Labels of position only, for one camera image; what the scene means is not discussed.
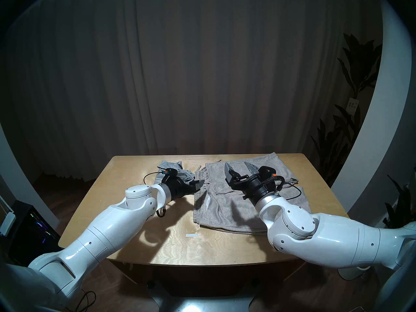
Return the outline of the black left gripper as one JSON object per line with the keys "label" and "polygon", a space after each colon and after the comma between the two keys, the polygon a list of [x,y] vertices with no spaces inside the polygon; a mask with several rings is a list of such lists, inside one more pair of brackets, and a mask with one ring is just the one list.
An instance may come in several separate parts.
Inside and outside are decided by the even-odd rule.
{"label": "black left gripper", "polygon": [[205,180],[191,180],[185,183],[177,176],[164,176],[161,181],[161,187],[165,192],[166,201],[171,202],[186,195],[198,192],[204,185]]}

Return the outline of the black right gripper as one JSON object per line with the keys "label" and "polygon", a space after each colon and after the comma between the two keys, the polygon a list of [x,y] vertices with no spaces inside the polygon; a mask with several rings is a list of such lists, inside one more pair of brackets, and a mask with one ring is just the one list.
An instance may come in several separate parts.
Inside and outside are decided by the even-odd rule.
{"label": "black right gripper", "polygon": [[259,168],[256,165],[247,161],[244,161],[244,164],[252,174],[251,176],[241,176],[234,171],[228,162],[225,162],[224,166],[227,184],[232,190],[241,191],[243,193],[243,200],[249,199],[251,202],[258,202],[265,195],[276,191],[277,187],[275,182],[277,180],[277,174],[270,174],[262,177],[259,174]]}

